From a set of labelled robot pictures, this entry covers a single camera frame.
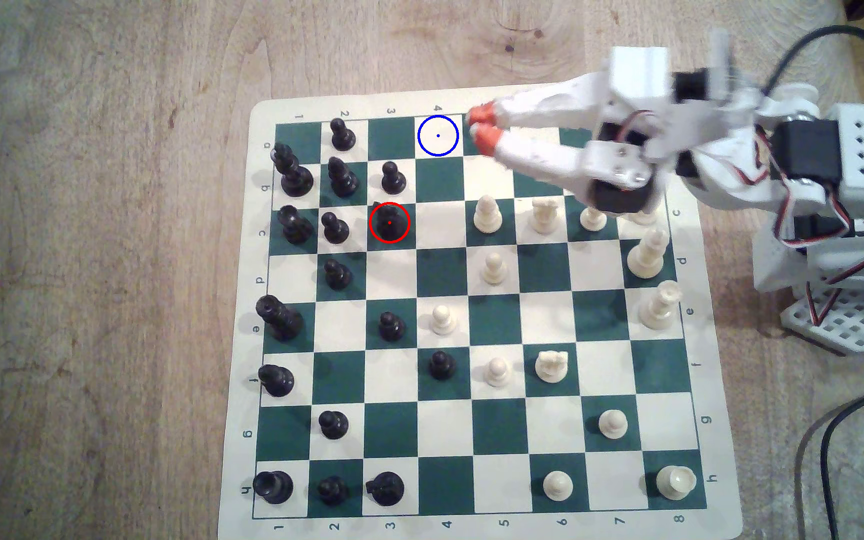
white square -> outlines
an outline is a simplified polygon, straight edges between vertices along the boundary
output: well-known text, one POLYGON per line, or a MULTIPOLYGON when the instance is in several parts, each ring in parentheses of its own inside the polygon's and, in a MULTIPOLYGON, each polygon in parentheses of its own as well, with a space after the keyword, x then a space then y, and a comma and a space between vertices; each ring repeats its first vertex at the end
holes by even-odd
POLYGON ((371 457, 362 461, 362 515, 395 516, 419 513, 419 459, 417 457, 371 457), (405 485, 402 500, 392 506, 382 506, 366 492, 367 482, 380 473, 396 473, 405 485))
POLYGON ((586 450, 582 398, 525 398, 529 454, 572 454, 586 450))
POLYGON ((309 503, 309 462, 305 459, 294 461, 259 461, 255 463, 257 473, 282 471, 292 479, 292 497, 282 504, 270 504, 264 498, 255 495, 252 505, 253 516, 256 518, 305 518, 309 503))
POLYGON ((572 290, 618 290, 625 288, 622 251, 618 240, 568 243, 568 268, 572 290))
MULTIPOLYGON (((263 364, 281 366, 292 372, 295 384, 292 391, 277 398, 262 386, 261 382, 250 382, 261 388, 262 397, 259 405, 262 407, 288 407, 305 406, 312 404, 312 352, 281 352, 276 354, 265 354, 262 356, 263 364)), ((258 366, 250 374, 251 379, 258 379, 258 366)))
POLYGON ((462 114, 449 114, 445 118, 438 114, 415 117, 417 160, 456 158, 462 156, 463 150, 462 114))
POLYGON ((465 200, 478 201, 483 195, 494 199, 516 197, 512 182, 512 169, 488 155, 466 155, 462 158, 462 177, 465 185, 465 200))
POLYGON ((474 455, 475 513, 531 512, 532 466, 527 453, 474 455))
POLYGON ((309 460, 362 460, 365 456, 365 403, 312 405, 309 425, 309 460), (322 435, 319 415, 326 411, 340 411, 348 418, 348 431, 342 438, 332 440, 322 435))
POLYGON ((418 402, 418 456, 473 454, 473 401, 432 399, 418 402))
POLYGON ((642 452, 591 451, 585 454, 590 510, 649 508, 642 452))
POLYGON ((474 400, 501 400, 525 397, 525 361, 522 345, 475 345, 468 348, 471 397, 474 400), (492 359, 509 364, 509 383, 500 388, 486 382, 486 369, 492 359))
POLYGON ((382 166, 385 161, 369 161, 366 164, 367 184, 368 184, 368 205, 371 206, 375 202, 399 203, 400 205, 408 205, 416 202, 416 161, 414 159, 394 159, 395 165, 398 166, 398 172, 405 177, 405 189, 397 195, 390 195, 382 189, 382 166))
POLYGON ((369 240, 369 209, 366 206, 333 206, 318 209, 318 252, 319 253, 352 253, 364 252, 369 240), (322 232, 322 216, 332 213, 348 225, 348 238, 341 244, 333 244, 326 240, 322 232))
POLYGON ((366 255, 366 299, 416 296, 416 250, 369 251, 366 255))
POLYGON ((420 349, 442 349, 443 347, 469 347, 469 297, 428 296, 415 299, 415 316, 418 324, 418 347, 420 349), (432 311, 436 306, 445 306, 456 319, 455 329, 446 335, 432 331, 432 311))
POLYGON ((580 341, 575 344, 575 355, 582 396, 636 393, 636 372, 629 341, 580 341))
POLYGON ((551 197, 525 197, 515 199, 515 238, 519 244, 560 244, 569 240, 566 230, 566 197, 553 195, 551 197), (552 199, 558 203, 555 229, 548 234, 540 234, 529 223, 532 217, 532 201, 534 199, 552 199))
POLYGON ((366 403, 419 400, 419 351, 366 350, 366 403))
POLYGON ((575 314, 571 291, 528 292, 518 295, 522 343, 572 343, 575 314))
POLYGON ((699 448, 689 392, 637 394, 635 406, 643 451, 699 448))
POLYGON ((625 305, 629 315, 629 339, 682 339, 682 311, 678 305, 672 307, 672 325, 655 330, 642 324, 640 305, 649 302, 658 289, 654 287, 625 289, 625 305))
POLYGON ((516 246, 469 246, 465 248, 465 272, 468 278, 468 296, 519 293, 519 249, 516 246), (486 257, 498 253, 507 269, 505 279, 490 285, 482 278, 486 257))
POLYGON ((319 301, 315 304, 315 351, 366 350, 366 300, 319 301))

white pawn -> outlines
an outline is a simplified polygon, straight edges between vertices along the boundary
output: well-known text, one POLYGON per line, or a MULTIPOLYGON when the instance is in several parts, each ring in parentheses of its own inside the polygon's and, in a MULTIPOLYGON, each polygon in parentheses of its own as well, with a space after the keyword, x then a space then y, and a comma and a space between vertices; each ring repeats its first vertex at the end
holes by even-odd
POLYGON ((455 327, 459 324, 452 316, 452 311, 445 305, 436 305, 432 309, 432 332, 439 336, 447 336, 452 334, 455 327))
POLYGON ((669 245, 669 233, 661 228, 649 228, 642 238, 629 250, 626 264, 632 274, 643 280, 659 275, 663 269, 663 255, 669 245))
POLYGON ((609 439, 620 439, 629 431, 629 419, 617 408, 611 408, 599 415, 599 432, 609 439))
POLYGON ((655 292, 638 305, 638 320, 652 330, 665 330, 675 320, 675 305, 682 300, 682 288, 671 279, 658 284, 655 292))
POLYGON ((666 465, 655 475, 658 493, 669 501, 681 501, 695 489, 696 483, 695 472, 679 465, 666 465))
POLYGON ((564 501, 572 495, 572 478, 562 471, 552 471, 542 481, 542 491, 553 501, 564 501))
POLYGON ((502 227, 502 212, 498 210, 498 203, 492 195, 483 195, 479 202, 475 203, 472 223, 476 229, 486 235, 491 235, 502 227))

white chess piece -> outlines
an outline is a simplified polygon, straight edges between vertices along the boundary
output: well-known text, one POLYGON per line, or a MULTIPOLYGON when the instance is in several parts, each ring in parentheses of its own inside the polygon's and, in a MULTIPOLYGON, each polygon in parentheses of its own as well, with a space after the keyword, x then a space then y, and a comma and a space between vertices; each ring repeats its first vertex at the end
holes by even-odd
POLYGON ((559 226, 556 215, 559 213, 559 203, 555 199, 533 199, 532 215, 529 224, 540 235, 548 235, 559 226))
POLYGON ((542 491, 553 501, 564 501, 572 495, 572 478, 562 471, 552 471, 542 481, 542 491))
POLYGON ((432 332, 439 336, 448 336, 458 324, 452 311, 445 305, 436 305, 435 309, 432 309, 432 332))
POLYGON ((609 439, 620 439, 629 431, 629 419, 617 408, 611 408, 599 415, 599 432, 609 439))
POLYGON ((666 465, 655 475, 655 487, 662 497, 670 501, 681 501, 695 489, 697 479, 689 467, 666 465))
POLYGON ((662 228, 649 228, 645 236, 629 250, 626 264, 632 274, 643 280, 659 275, 663 269, 663 256, 669 245, 669 233, 662 228))
POLYGON ((505 281, 508 273, 509 268, 502 260, 502 255, 494 251, 486 255, 486 264, 482 268, 482 279, 485 283, 497 286, 505 281))
POLYGON ((535 359, 535 374, 546 383, 558 383, 569 373, 569 353, 564 350, 543 350, 535 359))
POLYGON ((663 281, 638 305, 638 320, 652 330, 665 330, 675 321, 674 308, 681 300, 679 284, 671 279, 663 281))
POLYGON ((498 203, 492 195, 483 195, 479 202, 475 203, 472 223, 476 229, 486 235, 491 235, 502 227, 502 212, 499 211, 498 203))

green square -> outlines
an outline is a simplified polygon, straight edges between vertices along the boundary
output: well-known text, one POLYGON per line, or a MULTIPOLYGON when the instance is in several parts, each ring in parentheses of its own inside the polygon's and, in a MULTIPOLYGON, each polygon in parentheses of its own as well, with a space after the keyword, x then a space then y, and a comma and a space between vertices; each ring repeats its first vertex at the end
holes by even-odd
POLYGON ((579 364, 575 343, 553 343, 547 345, 523 345, 525 360, 525 395, 529 398, 579 395, 579 364), (568 371, 559 382, 545 382, 536 374, 536 359, 541 351, 565 351, 568 353, 568 371))
POLYGON ((551 197, 564 193, 562 188, 557 185, 538 181, 531 176, 515 171, 511 173, 511 186, 515 197, 551 197))
POLYGON ((618 222, 615 217, 608 217, 606 226, 602 230, 587 230, 579 222, 579 215, 586 209, 586 205, 579 202, 575 195, 565 196, 565 228, 568 232, 569 242, 583 242, 587 240, 618 240, 618 222))
POLYGON ((278 211, 271 213, 269 230, 269 257, 274 255, 313 254, 319 250, 319 210, 318 208, 299 208, 298 215, 309 220, 315 233, 300 244, 293 244, 285 239, 282 224, 279 223, 278 211))
POLYGON ((629 265, 625 262, 629 259, 629 252, 632 248, 639 244, 640 240, 619 240, 618 247, 622 252, 622 274, 625 276, 626 289, 634 288, 656 288, 665 280, 675 281, 675 256, 672 254, 672 244, 665 248, 665 254, 662 256, 662 269, 658 271, 658 275, 643 279, 629 270, 629 265))
POLYGON ((318 254, 318 271, 316 272, 316 300, 329 302, 333 300, 365 300, 366 299, 366 253, 333 252, 318 254), (344 264, 352 273, 352 282, 342 290, 332 290, 326 283, 326 272, 323 268, 326 261, 334 259, 344 264))
POLYGON ((336 459, 309 462, 309 506, 310 518, 357 518, 362 516, 362 460, 336 459), (319 498, 319 482, 339 477, 348 487, 348 498, 329 506, 319 498))
POLYGON ((642 450, 636 396, 582 396, 582 420, 585 424, 586 452, 642 450), (629 421, 629 430, 619 439, 610 439, 599 430, 599 416, 613 409, 624 412, 629 421))
POLYGON ((313 404, 360 404, 365 401, 365 350, 316 352, 312 365, 313 404))
POLYGON ((642 463, 645 466, 645 495, 649 499, 649 510, 699 510, 708 507, 705 478, 702 476, 702 455, 698 449, 643 451, 642 463), (695 474, 695 489, 682 500, 663 497, 656 487, 656 476, 666 465, 688 467, 695 474))
POLYGON ((529 455, 529 472, 532 475, 532 511, 536 513, 588 512, 589 488, 586 480, 586 455, 584 453, 535 453, 529 455), (572 495, 565 500, 553 500, 546 496, 543 481, 552 471, 566 473, 572 479, 572 495))
POLYGON ((465 296, 469 292, 466 248, 418 250, 415 259, 415 287, 419 297, 465 296))
MULTIPOLYGON (((368 207, 368 221, 372 222, 372 219, 376 216, 376 205, 368 207)), ((398 240, 394 243, 387 243, 379 240, 378 237, 373 234, 375 230, 375 225, 370 227, 368 231, 368 240, 366 241, 366 249, 368 251, 385 251, 385 250, 414 250, 416 249, 416 206, 413 203, 402 204, 402 208, 399 209, 399 212, 402 212, 402 209, 405 210, 406 214, 408 214, 409 221, 409 230, 405 233, 405 237, 402 240, 398 240)))
POLYGON ((309 459, 312 407, 261 406, 255 436, 255 461, 309 459))
POLYGON ((623 289, 573 291, 572 311, 577 341, 629 339, 623 289))
POLYGON ((569 244, 520 244, 518 288, 521 292, 572 290, 569 244))
POLYGON ((265 338, 262 341, 262 354, 271 355, 275 353, 311 353, 312 338, 315 336, 315 302, 289 303, 292 308, 302 315, 302 330, 297 336, 287 341, 280 341, 272 336, 272 327, 265 327, 265 338))
POLYGON ((366 458, 410 458, 418 454, 419 408, 415 401, 366 403, 366 458))
POLYGON ((418 350, 418 400, 467 400, 472 398, 470 387, 469 348, 452 347, 445 349, 418 350), (445 380, 429 374, 429 361, 432 353, 442 351, 455 360, 455 374, 445 380))
POLYGON ((638 394, 690 392, 692 389, 685 339, 632 341, 631 366, 638 394))
POLYGON ((522 343, 519 295, 468 297, 468 338, 472 345, 522 343))
POLYGON ((318 187, 318 205, 324 209, 331 207, 364 207, 369 203, 369 171, 366 163, 346 163, 348 170, 355 173, 359 179, 359 186, 355 192, 348 197, 342 198, 332 191, 332 180, 329 178, 329 166, 325 163, 320 165, 321 185, 318 187))
POLYGON ((528 454, 525 399, 473 399, 472 451, 476 456, 528 454))
POLYGON ((275 142, 288 144, 298 162, 304 166, 318 166, 322 162, 322 124, 276 124, 275 142))
POLYGON ((368 120, 368 160, 387 162, 416 156, 415 118, 372 118, 368 120))
POLYGON ((415 298, 366 300, 366 349, 415 349, 417 326, 415 298), (398 341, 386 341, 378 333, 378 317, 384 312, 392 312, 405 321, 405 335, 398 341))
POLYGON ((418 515, 459 516, 475 513, 473 457, 418 459, 418 515))
POLYGON ((502 226, 486 234, 475 227, 475 205, 478 201, 465 201, 465 245, 466 246, 514 246, 516 245, 516 208, 513 199, 496 199, 498 212, 502 215, 502 226))
POLYGON ((462 157, 415 160, 415 202, 464 201, 462 157))

black pawn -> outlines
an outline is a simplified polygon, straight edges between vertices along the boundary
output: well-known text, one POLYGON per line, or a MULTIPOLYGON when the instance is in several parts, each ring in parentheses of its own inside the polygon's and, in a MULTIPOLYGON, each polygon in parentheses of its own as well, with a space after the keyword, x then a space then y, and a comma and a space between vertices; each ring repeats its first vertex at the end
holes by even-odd
POLYGON ((395 472, 379 472, 373 480, 366 482, 366 493, 382 507, 391 507, 402 500, 405 484, 395 472))
POLYGON ((349 152, 355 146, 355 132, 346 127, 342 118, 332 118, 328 127, 332 129, 332 146, 339 152, 349 152))
POLYGON ((332 290, 342 290, 353 282, 353 271, 334 258, 325 261, 322 270, 325 272, 325 284, 332 290))
POLYGON ((405 175, 399 172, 394 161, 382 164, 382 190, 390 195, 399 195, 405 190, 405 175))
POLYGON ((342 159, 334 155, 328 159, 328 178, 332 181, 332 191, 338 197, 350 197, 359 189, 359 178, 342 159))
POLYGON ((281 505, 292 497, 292 476, 282 471, 262 471, 252 480, 252 489, 270 505, 281 505))
POLYGON ((265 364, 258 368, 258 380, 275 398, 288 396, 296 385, 296 378, 288 368, 273 364, 265 364))
POLYGON ((341 439, 349 431, 349 418, 338 410, 322 411, 318 415, 321 434, 327 439, 341 439))
POLYGON ((332 244, 341 244, 349 237, 349 224, 342 221, 332 212, 321 215, 321 226, 325 233, 325 239, 332 244))
POLYGON ((339 476, 329 476, 323 478, 316 487, 318 498, 325 503, 327 507, 335 507, 349 498, 349 486, 346 481, 339 476))
POLYGON ((429 374, 439 381, 444 381, 455 375, 455 358, 444 350, 432 352, 429 359, 429 374))

